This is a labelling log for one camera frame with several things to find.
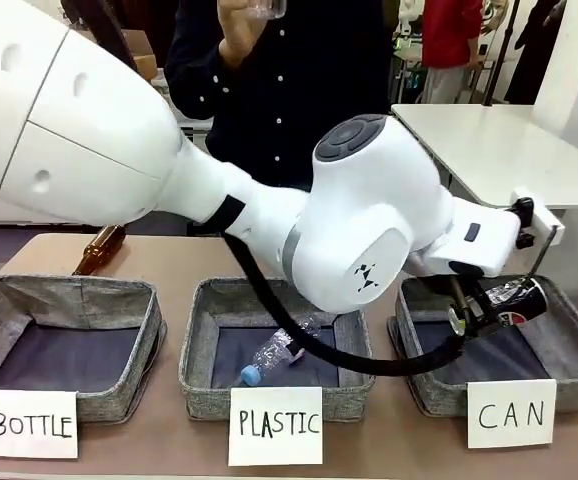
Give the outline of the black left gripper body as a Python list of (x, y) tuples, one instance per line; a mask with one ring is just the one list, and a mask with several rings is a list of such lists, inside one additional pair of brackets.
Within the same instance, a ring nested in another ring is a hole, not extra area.
[(450, 275), (449, 292), (452, 303), (447, 310), (449, 323), (458, 336), (473, 338), (487, 325), (481, 324), (479, 299), (486, 293), (480, 282), (472, 277)]

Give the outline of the person's right hand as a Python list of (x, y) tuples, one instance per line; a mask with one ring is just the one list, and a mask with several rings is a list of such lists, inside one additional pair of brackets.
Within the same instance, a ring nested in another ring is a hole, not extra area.
[(262, 35), (267, 20), (254, 16), (251, 11), (259, 1), (219, 0), (218, 20), (223, 32), (219, 53), (230, 68), (238, 68), (253, 51)]

